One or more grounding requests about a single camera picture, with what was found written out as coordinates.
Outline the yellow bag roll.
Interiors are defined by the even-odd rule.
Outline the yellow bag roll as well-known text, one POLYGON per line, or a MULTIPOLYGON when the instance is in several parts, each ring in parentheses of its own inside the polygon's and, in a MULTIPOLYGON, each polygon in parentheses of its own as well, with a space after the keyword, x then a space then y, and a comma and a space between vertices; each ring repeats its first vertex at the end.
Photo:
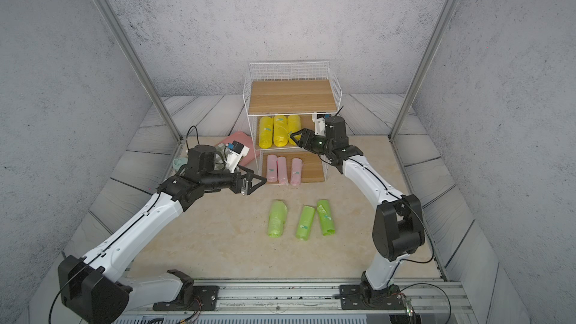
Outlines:
POLYGON ((275 115, 273 119, 273 142, 277 147, 285 147, 288 140, 288 124, 285 115, 275 115))
POLYGON ((298 131, 302 129, 302 122, 299 115, 289 115, 287 117, 287 126, 288 126, 288 141, 290 145, 295 145, 296 143, 293 141, 290 134, 292 132, 298 131))
POLYGON ((262 116, 259 120, 259 142, 261 149, 269 149, 273 145, 273 118, 262 116))

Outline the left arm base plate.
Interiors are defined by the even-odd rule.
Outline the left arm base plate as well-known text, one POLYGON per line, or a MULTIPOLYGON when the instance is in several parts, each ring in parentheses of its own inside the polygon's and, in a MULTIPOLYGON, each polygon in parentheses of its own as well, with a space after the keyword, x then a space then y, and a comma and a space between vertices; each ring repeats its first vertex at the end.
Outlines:
POLYGON ((219 286, 188 286, 176 299, 168 302, 154 303, 153 311, 215 311, 219 286))

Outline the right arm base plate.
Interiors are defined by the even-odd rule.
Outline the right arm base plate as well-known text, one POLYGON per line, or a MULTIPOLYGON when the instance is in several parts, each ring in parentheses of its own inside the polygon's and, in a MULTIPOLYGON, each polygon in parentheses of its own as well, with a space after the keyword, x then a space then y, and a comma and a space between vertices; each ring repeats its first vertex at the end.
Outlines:
POLYGON ((341 309, 345 311, 401 311, 407 307, 397 285, 375 290, 364 283, 345 284, 339 286, 337 297, 340 299, 341 309))

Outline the pink bag roll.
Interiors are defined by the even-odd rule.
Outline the pink bag roll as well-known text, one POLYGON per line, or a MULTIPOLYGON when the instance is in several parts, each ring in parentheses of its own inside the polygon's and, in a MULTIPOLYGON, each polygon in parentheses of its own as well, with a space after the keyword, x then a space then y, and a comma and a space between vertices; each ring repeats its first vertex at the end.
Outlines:
POLYGON ((266 178, 268 183, 278 181, 278 157, 275 154, 269 154, 266 158, 266 178))
POLYGON ((287 170, 287 159, 285 157, 277 158, 277 181, 280 185, 288 185, 288 170, 287 170))
POLYGON ((292 186, 299 186, 302 183, 302 168, 303 161, 301 158, 295 157, 292 159, 290 176, 290 184, 292 186))

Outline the light green bag roll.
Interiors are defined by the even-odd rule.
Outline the light green bag roll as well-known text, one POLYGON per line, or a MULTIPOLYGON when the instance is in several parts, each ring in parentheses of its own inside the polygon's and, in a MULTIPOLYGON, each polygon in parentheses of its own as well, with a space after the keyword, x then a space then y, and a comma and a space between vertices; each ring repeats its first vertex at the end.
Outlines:
POLYGON ((287 206, 281 200, 275 200, 271 204, 268 217, 268 236, 279 238, 284 232, 284 225, 287 219, 287 206))

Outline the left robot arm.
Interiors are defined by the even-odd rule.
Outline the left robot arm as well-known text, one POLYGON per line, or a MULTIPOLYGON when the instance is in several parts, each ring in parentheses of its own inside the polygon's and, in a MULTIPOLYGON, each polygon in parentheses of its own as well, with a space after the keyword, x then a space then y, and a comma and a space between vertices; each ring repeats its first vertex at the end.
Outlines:
POLYGON ((250 149, 234 141, 221 154, 212 145, 187 151, 187 162, 157 188, 150 200, 108 239, 84 256, 68 256, 58 266, 56 298, 87 323, 113 323, 126 310, 165 304, 201 311, 194 280, 177 269, 160 277, 121 280, 134 258, 171 221, 205 194, 229 189, 248 196, 266 178, 241 166, 250 149))

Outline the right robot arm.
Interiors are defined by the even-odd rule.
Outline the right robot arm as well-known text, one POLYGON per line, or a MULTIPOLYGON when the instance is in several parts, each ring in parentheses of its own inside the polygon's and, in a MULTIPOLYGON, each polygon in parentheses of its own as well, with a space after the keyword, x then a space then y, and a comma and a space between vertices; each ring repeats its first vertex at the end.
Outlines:
POLYGON ((389 184, 369 164, 363 151, 350 144, 344 118, 330 116, 321 121, 324 130, 320 133, 303 128, 289 137, 298 147, 327 159, 374 208, 372 239, 376 254, 361 277, 368 299, 390 291, 397 269, 425 244, 422 204, 416 195, 406 195, 389 184))

